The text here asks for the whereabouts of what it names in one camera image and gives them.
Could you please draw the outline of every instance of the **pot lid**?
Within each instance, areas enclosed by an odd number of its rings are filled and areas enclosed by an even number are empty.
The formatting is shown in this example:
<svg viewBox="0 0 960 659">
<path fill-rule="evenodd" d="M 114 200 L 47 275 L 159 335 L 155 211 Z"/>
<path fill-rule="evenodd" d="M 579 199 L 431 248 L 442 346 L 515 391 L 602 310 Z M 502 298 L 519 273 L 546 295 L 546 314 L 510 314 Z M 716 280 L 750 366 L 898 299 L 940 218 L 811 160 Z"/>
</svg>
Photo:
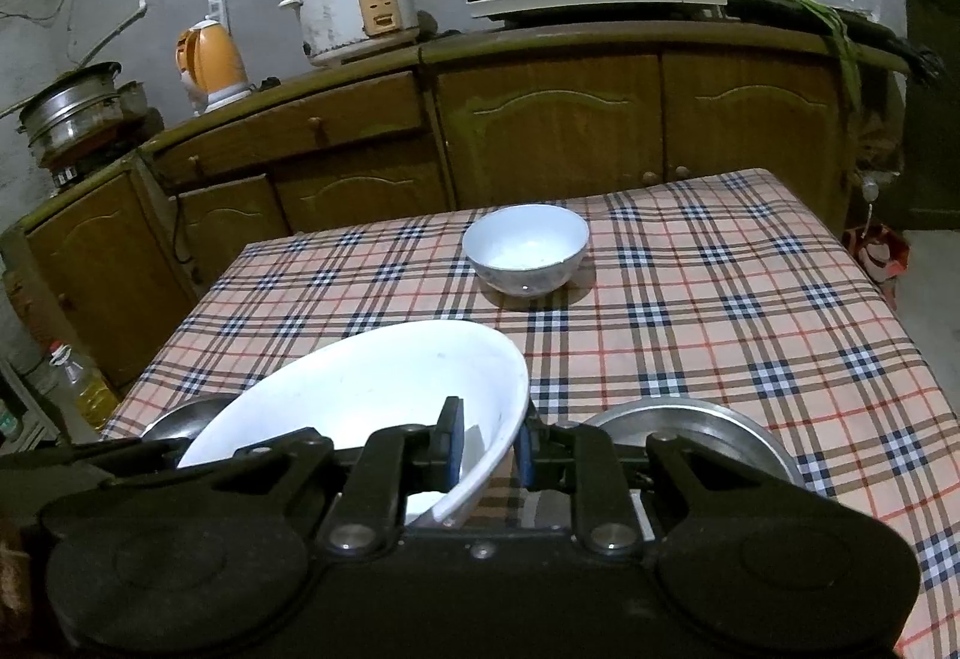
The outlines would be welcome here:
<svg viewBox="0 0 960 659">
<path fill-rule="evenodd" d="M 35 97 L 32 97 L 30 101 L 24 105 L 23 109 L 20 110 L 20 122 L 23 122 L 23 116 L 30 114 L 30 111 L 35 109 L 37 105 L 40 105 L 42 102 L 48 100 L 54 94 L 58 94 L 64 88 L 69 87 L 72 83 L 77 80 L 82 80 L 84 77 L 97 76 L 97 74 L 112 74 L 112 76 L 117 76 L 120 73 L 121 66 L 116 61 L 104 61 L 102 64 L 94 64 L 93 66 L 75 68 L 73 71 L 67 71 L 65 74 L 61 74 L 56 80 L 54 80 L 50 85 L 40 91 Z"/>
</svg>

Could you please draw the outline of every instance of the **rice cooker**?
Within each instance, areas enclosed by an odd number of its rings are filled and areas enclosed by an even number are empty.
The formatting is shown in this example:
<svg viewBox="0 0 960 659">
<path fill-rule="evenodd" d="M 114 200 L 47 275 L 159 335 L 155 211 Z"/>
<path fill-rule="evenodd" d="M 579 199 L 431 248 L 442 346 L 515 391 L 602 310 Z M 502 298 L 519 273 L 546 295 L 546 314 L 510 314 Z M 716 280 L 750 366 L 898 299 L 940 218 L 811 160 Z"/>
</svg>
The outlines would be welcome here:
<svg viewBox="0 0 960 659">
<path fill-rule="evenodd" d="M 304 33 L 313 66 L 412 42 L 419 31 L 414 0 L 284 0 Z"/>
</svg>

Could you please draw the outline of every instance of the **large white bowl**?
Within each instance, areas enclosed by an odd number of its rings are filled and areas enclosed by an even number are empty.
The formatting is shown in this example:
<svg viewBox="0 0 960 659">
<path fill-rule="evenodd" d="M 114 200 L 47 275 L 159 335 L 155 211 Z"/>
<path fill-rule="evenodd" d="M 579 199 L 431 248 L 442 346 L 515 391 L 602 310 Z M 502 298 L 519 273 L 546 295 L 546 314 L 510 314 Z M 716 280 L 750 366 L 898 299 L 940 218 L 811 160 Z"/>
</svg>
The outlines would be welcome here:
<svg viewBox="0 0 960 659">
<path fill-rule="evenodd" d="M 481 280 L 509 296 L 542 296 L 567 282 L 583 261 L 587 221 L 549 204 L 520 204 L 484 215 L 463 247 Z"/>
<path fill-rule="evenodd" d="M 459 396 L 465 432 L 460 482 L 448 494 L 410 496 L 405 516 L 406 523 L 424 514 L 418 523 L 458 525 L 517 436 L 529 380 L 523 354 L 495 329 L 456 320 L 385 326 L 320 348 L 264 378 L 209 423 L 178 466 L 229 458 L 238 448 L 304 427 L 337 448 L 355 448 L 376 429 L 435 424 L 446 397 Z"/>
</svg>

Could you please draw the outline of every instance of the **table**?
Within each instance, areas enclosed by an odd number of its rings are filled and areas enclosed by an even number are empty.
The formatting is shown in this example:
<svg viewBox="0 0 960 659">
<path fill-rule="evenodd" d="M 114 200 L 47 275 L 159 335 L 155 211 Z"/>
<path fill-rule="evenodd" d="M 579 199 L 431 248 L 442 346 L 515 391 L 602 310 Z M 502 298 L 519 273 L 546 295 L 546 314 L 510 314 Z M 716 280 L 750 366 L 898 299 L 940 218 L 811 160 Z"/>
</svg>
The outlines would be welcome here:
<svg viewBox="0 0 960 659">
<path fill-rule="evenodd" d="M 811 489 L 888 523 L 922 590 L 899 649 L 960 655 L 960 425 L 893 311 L 823 223 L 752 169 L 565 202 L 590 225 L 570 284 L 482 290 L 460 251 L 481 210 L 249 245 L 128 394 L 108 437 L 378 326 L 465 318 L 510 336 L 549 422 L 681 393 L 770 429 Z M 509 462 L 478 519 L 515 520 Z"/>
</svg>

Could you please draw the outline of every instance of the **bowl rim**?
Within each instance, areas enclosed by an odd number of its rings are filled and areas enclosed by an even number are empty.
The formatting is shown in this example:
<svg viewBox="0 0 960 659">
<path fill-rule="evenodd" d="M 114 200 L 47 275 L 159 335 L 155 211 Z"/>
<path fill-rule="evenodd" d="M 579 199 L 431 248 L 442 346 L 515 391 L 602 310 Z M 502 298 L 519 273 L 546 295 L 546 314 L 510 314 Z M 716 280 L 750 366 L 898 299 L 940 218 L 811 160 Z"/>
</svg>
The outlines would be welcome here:
<svg viewBox="0 0 960 659">
<path fill-rule="evenodd" d="M 523 209 L 530 209 L 530 208 L 549 208 L 550 210 L 563 210 L 565 213 L 570 213 L 570 215 L 574 215 L 584 229 L 584 240 L 581 243 L 580 247 L 578 247 L 576 250 L 569 253 L 568 255 L 563 256 L 563 258 L 560 258 L 559 261 L 554 261 L 553 263 L 544 263 L 544 264 L 540 264 L 539 266 L 527 266 L 523 269 L 517 269 L 515 266 L 496 266 L 496 264 L 494 263 L 485 263 L 484 261 L 478 261 L 477 258 L 473 258 L 473 256 L 470 255 L 469 250 L 467 250 L 467 235 L 470 233 L 470 230 L 474 228 L 474 226 L 479 225 L 487 218 L 491 218 L 492 215 L 497 215 L 498 213 L 504 213 L 506 212 L 506 210 L 523 210 Z M 590 244 L 590 224 L 587 223 L 587 218 L 584 218 L 582 215 L 580 215 L 580 213 L 574 212 L 574 210 L 571 210 L 568 207 L 560 207 L 560 205 L 557 205 L 557 204 L 546 204 L 544 202 L 527 202 L 525 204 L 511 204 L 507 207 L 498 207 L 496 210 L 493 210 L 491 213 L 485 213 L 485 215 L 483 215 L 482 218 L 477 218 L 477 220 L 474 220 L 473 223 L 470 223 L 470 225 L 467 226 L 467 229 L 464 230 L 464 236 L 461 237 L 460 239 L 460 247 L 464 252 L 464 256 L 466 256 L 471 263 L 475 263 L 477 264 L 477 266 L 482 266 L 485 269 L 493 269 L 497 272 L 541 272 L 541 271 L 544 271 L 544 269 L 551 269 L 554 266 L 560 266 L 560 264 L 570 261 L 570 258 L 574 258 L 580 255 L 581 253 L 584 252 L 584 250 L 587 249 L 587 247 L 589 247 L 589 244 Z"/>
</svg>

